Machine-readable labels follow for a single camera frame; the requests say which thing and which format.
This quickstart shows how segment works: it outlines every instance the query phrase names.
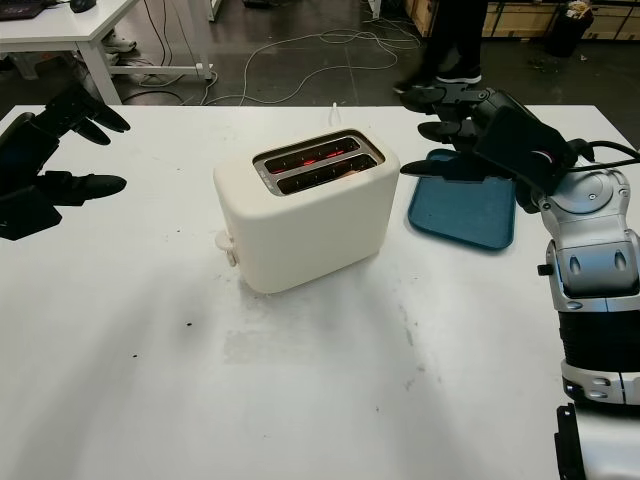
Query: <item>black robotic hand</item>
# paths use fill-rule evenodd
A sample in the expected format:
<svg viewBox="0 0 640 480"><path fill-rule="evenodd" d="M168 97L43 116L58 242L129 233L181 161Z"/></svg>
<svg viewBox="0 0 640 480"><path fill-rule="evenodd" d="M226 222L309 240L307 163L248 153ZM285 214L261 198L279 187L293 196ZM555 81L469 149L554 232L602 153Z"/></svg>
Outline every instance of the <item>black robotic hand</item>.
<svg viewBox="0 0 640 480"><path fill-rule="evenodd" d="M583 153L585 142L565 141L504 92L447 84L414 88L400 98L411 111L438 115L440 121L418 126L423 137L461 152L446 162L409 163L401 173L465 182L487 176L513 179L518 203L530 213L537 211L531 190L552 194Z"/></svg>
<svg viewBox="0 0 640 480"><path fill-rule="evenodd" d="M81 206L124 189L126 181L112 175L38 175L69 130L108 145L109 138L93 122L116 132L130 128L120 115L75 85L41 114L23 113L0 135L0 237L18 240L57 225L62 217L54 205Z"/></svg>

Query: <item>blue tray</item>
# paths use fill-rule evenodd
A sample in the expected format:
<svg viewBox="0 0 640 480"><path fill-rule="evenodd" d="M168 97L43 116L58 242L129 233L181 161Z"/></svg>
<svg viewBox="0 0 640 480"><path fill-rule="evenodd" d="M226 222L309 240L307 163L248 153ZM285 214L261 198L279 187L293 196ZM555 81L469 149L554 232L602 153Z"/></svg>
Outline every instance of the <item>blue tray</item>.
<svg viewBox="0 0 640 480"><path fill-rule="evenodd" d="M427 159L449 160L451 150L433 150ZM422 232L468 245L500 250L511 245L515 184L488 177L482 183L423 177L409 206L409 223Z"/></svg>

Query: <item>floor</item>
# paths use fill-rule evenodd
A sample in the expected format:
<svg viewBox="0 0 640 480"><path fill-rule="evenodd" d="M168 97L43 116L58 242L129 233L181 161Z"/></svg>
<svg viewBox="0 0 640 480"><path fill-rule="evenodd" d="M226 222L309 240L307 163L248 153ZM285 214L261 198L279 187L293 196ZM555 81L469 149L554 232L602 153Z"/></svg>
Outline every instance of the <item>floor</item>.
<svg viewBox="0 0 640 480"><path fill-rule="evenodd" d="M146 1L162 35L162 0ZM183 24L187 23L184 2L174 9L173 0L165 1L172 64L191 64L188 45L194 39L187 31L189 44L185 43L176 17L179 13ZM357 29L395 40L376 41L370 33L352 38L352 33L342 31L338 32L342 36L325 36L325 41L313 37L267 48L252 58L247 69L247 97L279 105L397 105L391 85L419 63L421 42L414 38L418 34L402 12L387 12L386 16L394 22L370 22L370 10L361 0L284 0L265 10L247 9L241 0L223 0L217 21L210 24L208 48L219 79L211 86L207 101L231 95L214 104L240 102L245 66L258 48L314 33ZM161 62L162 48L143 1L125 17L118 31L138 41L137 51L129 57ZM640 44L585 42L572 58L557 59L545 54L540 43L487 40L483 45L483 85L506 90L527 104L594 104L638 147L640 119L634 106L640 105L639 53ZM327 70L308 78L292 95L305 77L319 69ZM43 65L40 79L34 81L22 80L15 70L0 72L0 116L14 104L45 103L78 75L77 70L51 61ZM141 80L118 76L114 81L125 98L151 90L138 86ZM203 87L202 80L185 77L161 89L178 94L188 105L198 105ZM175 105L181 100L154 93L127 103ZM244 100L247 105L256 103Z"/></svg>

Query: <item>white table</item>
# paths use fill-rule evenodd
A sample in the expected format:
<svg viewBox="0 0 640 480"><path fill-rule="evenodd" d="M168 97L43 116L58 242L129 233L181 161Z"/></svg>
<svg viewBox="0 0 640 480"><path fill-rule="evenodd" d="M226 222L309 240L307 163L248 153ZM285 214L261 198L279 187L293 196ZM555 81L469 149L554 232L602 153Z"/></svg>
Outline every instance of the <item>white table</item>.
<svg viewBox="0 0 640 480"><path fill-rule="evenodd" d="M594 107L532 110L567 138L624 141ZM329 108L118 111L129 133L68 135L47 168L127 188L0 242L0 478L557 478L568 399L539 216L518 210L513 245L479 252L412 231L402 177L377 256L258 295L214 247L211 171L317 133ZM402 163L436 146L398 107L341 116Z"/></svg>
<svg viewBox="0 0 640 480"><path fill-rule="evenodd" d="M116 23L134 6L137 0L98 0L95 7L82 13L73 13L68 4L46 9L30 20L2 22L0 25L0 53L72 51L82 53L96 88L105 103L120 105L111 74L168 73L198 74L211 78L209 60L205 48L204 29L208 28L202 2L187 0L191 24L197 44L194 46L200 63L194 67L109 67L106 62L102 39Z"/></svg>

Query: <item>white toaster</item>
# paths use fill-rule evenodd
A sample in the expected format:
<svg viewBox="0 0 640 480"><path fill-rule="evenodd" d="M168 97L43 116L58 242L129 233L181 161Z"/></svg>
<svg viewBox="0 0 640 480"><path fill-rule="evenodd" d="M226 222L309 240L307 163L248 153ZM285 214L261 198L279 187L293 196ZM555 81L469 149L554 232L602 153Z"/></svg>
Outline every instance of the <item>white toaster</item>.
<svg viewBox="0 0 640 480"><path fill-rule="evenodd" d="M227 161L213 178L227 231L216 244L251 288L275 293L382 246L400 163L362 130Z"/></svg>

